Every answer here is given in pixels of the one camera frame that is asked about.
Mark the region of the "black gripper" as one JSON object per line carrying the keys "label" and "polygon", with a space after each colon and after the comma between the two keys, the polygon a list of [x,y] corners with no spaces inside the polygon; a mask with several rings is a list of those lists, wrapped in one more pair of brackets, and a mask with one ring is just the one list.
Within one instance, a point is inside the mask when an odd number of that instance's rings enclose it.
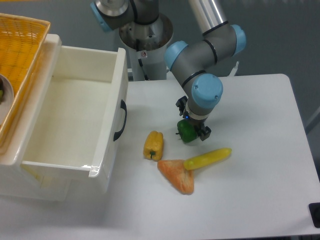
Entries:
{"label": "black gripper", "polygon": [[205,122],[209,115],[197,115],[193,113],[188,107],[186,107],[187,101],[188,98],[185,95],[177,100],[175,105],[178,107],[179,115],[183,115],[185,120],[196,127],[198,137],[201,141],[205,141],[210,137],[212,132],[208,126],[205,126]]}

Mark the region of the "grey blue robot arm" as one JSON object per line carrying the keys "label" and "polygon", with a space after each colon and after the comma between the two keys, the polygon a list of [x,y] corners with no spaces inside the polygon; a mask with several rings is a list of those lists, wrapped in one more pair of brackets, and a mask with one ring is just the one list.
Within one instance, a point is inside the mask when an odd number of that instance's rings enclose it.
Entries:
{"label": "grey blue robot arm", "polygon": [[191,0],[189,5],[203,37],[192,45],[172,42],[173,25],[160,13],[157,0],[95,0],[90,5],[105,32],[118,30],[135,81],[174,75],[185,92],[176,102],[182,116],[177,131],[185,143],[210,136],[205,122],[223,94],[221,80],[207,68],[238,54],[247,43],[245,32],[229,24],[218,0]]}

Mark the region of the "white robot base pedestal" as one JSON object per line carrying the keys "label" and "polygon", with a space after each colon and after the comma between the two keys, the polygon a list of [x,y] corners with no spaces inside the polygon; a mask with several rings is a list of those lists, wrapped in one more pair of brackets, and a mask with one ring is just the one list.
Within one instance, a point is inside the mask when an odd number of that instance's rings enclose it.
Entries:
{"label": "white robot base pedestal", "polygon": [[167,78],[164,55],[173,38],[173,25],[167,16],[160,13],[149,25],[130,22],[119,28],[119,36],[129,54],[134,81]]}

